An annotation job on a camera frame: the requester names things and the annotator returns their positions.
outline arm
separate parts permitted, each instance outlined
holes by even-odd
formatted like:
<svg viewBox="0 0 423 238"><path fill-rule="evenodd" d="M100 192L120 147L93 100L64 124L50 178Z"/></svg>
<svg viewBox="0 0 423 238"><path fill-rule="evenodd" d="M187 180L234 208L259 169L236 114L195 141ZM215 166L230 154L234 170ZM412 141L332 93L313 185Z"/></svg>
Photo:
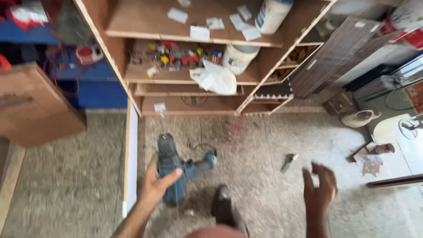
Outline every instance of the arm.
<svg viewBox="0 0 423 238"><path fill-rule="evenodd" d="M312 172L319 176L318 188L314 187L310 172L306 169L302 171L307 238L330 238L327 210L338 194L335 174L318 163L312 163L312 168Z"/></svg>
<svg viewBox="0 0 423 238"><path fill-rule="evenodd" d="M157 174L157 154L153 155L144 177L143 190L131 212L113 233L112 238L142 237L148 217L156 204L162 200L166 189L182 175L181 169L175 169L163 178Z"/></svg>

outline power drill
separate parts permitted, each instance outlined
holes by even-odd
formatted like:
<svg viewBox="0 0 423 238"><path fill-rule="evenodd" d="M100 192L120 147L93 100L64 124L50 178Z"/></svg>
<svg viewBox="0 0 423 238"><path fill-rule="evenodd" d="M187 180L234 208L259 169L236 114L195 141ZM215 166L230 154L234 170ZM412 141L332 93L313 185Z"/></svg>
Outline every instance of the power drill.
<svg viewBox="0 0 423 238"><path fill-rule="evenodd" d="M167 188L163 201L169 206L177 206L186 197L186 184L190 179L202 175L209 169L214 169L217 165L217 150L208 151L199 162L181 160L176 151L175 141L170 134L160 134L157 142L159 159L157 170L160 177L163 177L176 168L182 169L181 177L169 188Z"/></svg>

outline dusty floor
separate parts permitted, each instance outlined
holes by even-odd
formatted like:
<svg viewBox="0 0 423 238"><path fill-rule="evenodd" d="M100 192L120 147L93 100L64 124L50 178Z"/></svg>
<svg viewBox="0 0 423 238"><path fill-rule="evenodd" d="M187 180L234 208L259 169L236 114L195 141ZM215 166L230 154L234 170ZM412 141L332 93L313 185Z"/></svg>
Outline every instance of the dusty floor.
<svg viewBox="0 0 423 238"><path fill-rule="evenodd" d="M305 237L301 168L310 161L335 171L339 195L331 209L333 238L422 237L423 193L419 187L369 190L367 182L423 173L423 152L407 141L382 158L377 177L346 158L366 141L325 113L247 117L228 141L229 117L166 117L140 120L139 174L170 132L184 159L200 159L190 146L219 149L219 165L194 180L178 209L159 205L145 238L182 238L213 225L209 209L215 187L227 183L253 237ZM28 149L3 230L3 238L109 237L121 220L124 114L88 114L88 131ZM285 156L300 157L282 174ZM193 209L194 216L184 210Z"/></svg>

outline white plastic bag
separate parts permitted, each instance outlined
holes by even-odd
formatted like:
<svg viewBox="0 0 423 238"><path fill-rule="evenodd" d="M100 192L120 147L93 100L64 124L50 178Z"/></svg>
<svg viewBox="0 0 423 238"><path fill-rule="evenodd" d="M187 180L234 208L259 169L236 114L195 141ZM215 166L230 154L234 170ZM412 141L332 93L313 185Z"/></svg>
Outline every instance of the white plastic bag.
<svg viewBox="0 0 423 238"><path fill-rule="evenodd" d="M190 69L191 78L206 91L213 91L220 95L236 93L236 77L227 68L203 61L204 68Z"/></svg>

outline glue bottle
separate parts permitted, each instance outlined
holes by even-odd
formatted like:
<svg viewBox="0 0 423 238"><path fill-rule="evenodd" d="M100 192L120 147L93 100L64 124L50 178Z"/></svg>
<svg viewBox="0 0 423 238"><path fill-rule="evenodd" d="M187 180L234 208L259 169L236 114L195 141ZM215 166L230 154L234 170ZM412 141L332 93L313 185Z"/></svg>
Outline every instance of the glue bottle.
<svg viewBox="0 0 423 238"><path fill-rule="evenodd" d="M288 15L294 0L264 0L255 18L255 26L263 35L273 35Z"/></svg>

